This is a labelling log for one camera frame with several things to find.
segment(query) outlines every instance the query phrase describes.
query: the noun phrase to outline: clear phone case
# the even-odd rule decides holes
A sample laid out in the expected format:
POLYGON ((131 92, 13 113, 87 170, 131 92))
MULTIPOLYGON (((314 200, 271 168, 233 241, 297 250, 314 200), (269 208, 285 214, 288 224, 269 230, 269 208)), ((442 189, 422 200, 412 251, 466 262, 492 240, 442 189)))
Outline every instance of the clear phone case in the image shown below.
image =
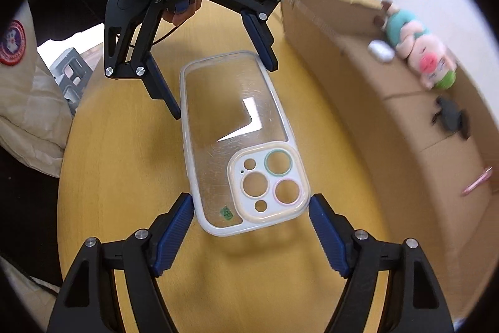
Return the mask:
POLYGON ((300 215, 310 186, 258 55, 225 54, 180 73, 187 175, 201 226, 230 236, 300 215))

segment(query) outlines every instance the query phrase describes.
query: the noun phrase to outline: person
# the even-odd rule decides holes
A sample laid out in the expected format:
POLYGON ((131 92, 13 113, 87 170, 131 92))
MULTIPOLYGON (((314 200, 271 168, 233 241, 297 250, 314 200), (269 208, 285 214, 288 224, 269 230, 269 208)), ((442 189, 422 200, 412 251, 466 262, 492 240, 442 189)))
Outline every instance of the person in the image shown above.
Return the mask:
MULTIPOLYGON (((37 44, 49 39, 60 41, 74 33, 84 31, 104 22, 107 0, 28 0, 37 44)), ((165 11, 163 19, 181 25, 201 7, 196 0, 181 14, 165 11)))
MULTIPOLYGON (((0 316, 17 331, 46 330, 62 285, 57 191, 72 116, 37 46, 103 23, 106 4, 26 0, 0 41, 0 233, 8 236, 0 241, 0 316)), ((200 7, 196 0, 163 19, 178 26, 200 7)))

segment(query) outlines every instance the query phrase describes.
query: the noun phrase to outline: human hand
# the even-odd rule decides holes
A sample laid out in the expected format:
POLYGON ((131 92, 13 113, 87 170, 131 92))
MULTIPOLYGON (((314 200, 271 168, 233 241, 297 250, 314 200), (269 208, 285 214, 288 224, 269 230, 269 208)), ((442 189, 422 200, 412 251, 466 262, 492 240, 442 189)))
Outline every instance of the human hand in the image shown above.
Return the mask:
POLYGON ((194 13, 201 7, 202 0, 196 0, 189 5, 189 8, 184 13, 174 13, 168 10, 163 12, 163 19, 173 23, 175 26, 180 26, 187 19, 194 16, 194 13))

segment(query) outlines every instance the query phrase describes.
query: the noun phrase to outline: stuffed toy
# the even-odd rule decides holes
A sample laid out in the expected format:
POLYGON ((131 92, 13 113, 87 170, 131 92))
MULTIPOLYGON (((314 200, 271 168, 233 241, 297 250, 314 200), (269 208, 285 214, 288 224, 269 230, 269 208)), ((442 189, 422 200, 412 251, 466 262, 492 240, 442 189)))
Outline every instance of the stuffed toy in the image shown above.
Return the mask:
POLYGON ((420 75, 421 84, 427 89, 449 89, 456 80, 457 65, 445 44, 412 12, 387 0, 382 9, 386 17, 376 16, 374 24, 386 32, 397 55, 407 59, 408 66, 420 75))

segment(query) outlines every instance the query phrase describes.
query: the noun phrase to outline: red circular patch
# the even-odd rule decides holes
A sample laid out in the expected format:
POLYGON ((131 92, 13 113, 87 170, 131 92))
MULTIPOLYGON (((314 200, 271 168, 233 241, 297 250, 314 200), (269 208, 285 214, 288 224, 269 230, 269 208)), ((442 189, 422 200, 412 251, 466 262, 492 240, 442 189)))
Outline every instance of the red circular patch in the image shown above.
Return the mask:
POLYGON ((26 34, 19 20, 12 20, 0 43, 0 63, 16 65, 26 50, 26 34))

